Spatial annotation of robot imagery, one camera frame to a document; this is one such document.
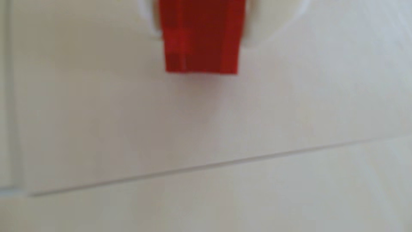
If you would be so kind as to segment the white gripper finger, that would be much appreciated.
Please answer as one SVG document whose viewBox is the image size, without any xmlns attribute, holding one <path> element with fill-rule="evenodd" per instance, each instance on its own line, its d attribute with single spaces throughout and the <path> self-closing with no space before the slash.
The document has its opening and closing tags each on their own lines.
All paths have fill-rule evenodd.
<svg viewBox="0 0 412 232">
<path fill-rule="evenodd" d="M 137 12 L 145 25 L 144 33 L 152 40 L 162 40 L 159 0 L 137 0 Z"/>
<path fill-rule="evenodd" d="M 241 44 L 258 47 L 291 25 L 309 8 L 310 0 L 247 0 Z"/>
</svg>

